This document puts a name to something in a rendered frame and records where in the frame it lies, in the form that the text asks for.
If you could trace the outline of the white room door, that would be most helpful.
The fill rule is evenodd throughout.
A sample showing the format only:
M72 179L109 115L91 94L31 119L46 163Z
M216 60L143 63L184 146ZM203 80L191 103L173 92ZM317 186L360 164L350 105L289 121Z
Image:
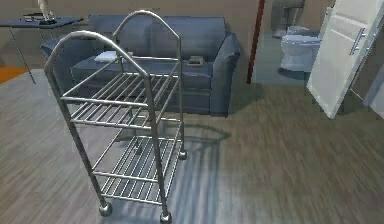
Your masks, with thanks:
M384 0L336 0L307 88L329 119L334 119L384 17ZM360 30L366 37L349 55Z

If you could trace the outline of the dark grey remote control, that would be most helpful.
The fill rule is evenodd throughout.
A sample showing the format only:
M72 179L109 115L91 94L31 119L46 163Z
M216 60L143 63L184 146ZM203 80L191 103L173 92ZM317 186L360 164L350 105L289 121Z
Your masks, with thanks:
M203 64L204 58L202 56L191 56L187 62L187 65L192 67L201 67Z

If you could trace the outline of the white toilet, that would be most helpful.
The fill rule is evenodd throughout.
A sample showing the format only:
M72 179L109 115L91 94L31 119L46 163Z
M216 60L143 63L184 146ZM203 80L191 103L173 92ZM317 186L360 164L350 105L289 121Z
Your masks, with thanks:
M281 67L289 71L310 73L321 43L319 34L319 30L289 27L281 39L284 53Z

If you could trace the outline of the dark blue side table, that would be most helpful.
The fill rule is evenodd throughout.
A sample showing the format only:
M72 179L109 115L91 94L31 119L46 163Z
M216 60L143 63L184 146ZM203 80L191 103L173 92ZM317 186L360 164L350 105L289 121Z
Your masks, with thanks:
M65 27L67 25L73 25L77 22L83 21L81 17L73 17L73 16L64 16L64 17L56 17L54 19L45 21L45 20L25 20L24 18L12 19L5 22L0 22L0 28L7 28L16 49L18 51L19 57L24 64L24 67L27 69L28 74L30 75L32 82L35 83L35 79L31 73L31 69L27 64L25 57L17 43L15 35L13 34L13 29L37 29L39 32L42 30L54 30L57 28Z

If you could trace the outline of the pale statuette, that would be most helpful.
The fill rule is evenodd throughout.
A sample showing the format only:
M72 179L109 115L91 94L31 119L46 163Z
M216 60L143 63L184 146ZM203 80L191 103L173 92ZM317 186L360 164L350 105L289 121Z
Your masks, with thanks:
M48 0L37 0L37 4L45 21L54 19L54 14L48 7Z

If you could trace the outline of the white flat book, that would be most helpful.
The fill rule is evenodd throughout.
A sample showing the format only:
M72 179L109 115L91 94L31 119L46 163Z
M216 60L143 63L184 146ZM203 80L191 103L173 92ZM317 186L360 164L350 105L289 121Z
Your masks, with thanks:
M104 51L97 55L94 60L100 63L117 62L119 60L119 56L115 51Z

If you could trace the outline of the black flat object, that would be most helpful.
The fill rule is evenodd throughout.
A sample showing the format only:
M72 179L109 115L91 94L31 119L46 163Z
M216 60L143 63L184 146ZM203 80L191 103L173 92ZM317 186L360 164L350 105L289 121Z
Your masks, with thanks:
M29 13L29 14L25 14L23 18L26 22L33 22L33 21L42 21L44 19L44 16L42 13Z

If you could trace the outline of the blue grey sofa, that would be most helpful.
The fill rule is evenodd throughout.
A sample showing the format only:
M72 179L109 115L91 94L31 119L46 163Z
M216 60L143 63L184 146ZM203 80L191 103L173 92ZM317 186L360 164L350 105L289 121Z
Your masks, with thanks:
M91 15L88 29L117 40L125 52L147 73L159 75L174 70L175 59L182 59L183 93L169 100L169 111L226 117L232 77L240 58L240 44L235 33L226 28L222 17L164 16L157 20L136 15ZM121 70L133 72L129 62L110 66L94 58L110 46L93 38L73 38L58 50L53 65L59 89L66 92L95 71L100 73L78 90L88 98L112 80ZM188 66L191 56L202 56L201 67Z

